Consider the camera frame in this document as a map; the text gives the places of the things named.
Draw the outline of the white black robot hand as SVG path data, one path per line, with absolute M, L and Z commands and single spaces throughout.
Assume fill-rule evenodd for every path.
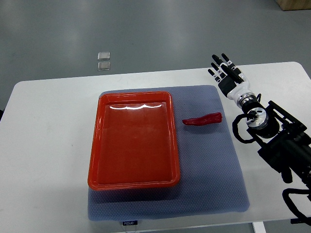
M 250 92 L 249 81 L 243 72 L 224 54 L 222 59 L 217 55 L 212 55 L 214 62 L 211 63 L 213 69 L 208 69 L 209 74 L 217 82 L 221 92 L 230 100 L 238 101 L 244 93 Z

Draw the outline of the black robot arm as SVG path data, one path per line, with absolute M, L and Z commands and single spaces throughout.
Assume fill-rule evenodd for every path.
M 306 189 L 287 188 L 282 197 L 289 210 L 296 216 L 291 223 L 310 225 L 305 216 L 291 200 L 291 194 L 311 197 L 311 138 L 307 127 L 273 101 L 267 107 L 260 103 L 261 96 L 245 93 L 238 98 L 242 114 L 232 123 L 235 138 L 241 143 L 257 142 L 259 156 L 281 174 L 285 183 L 292 183 L 295 173 Z

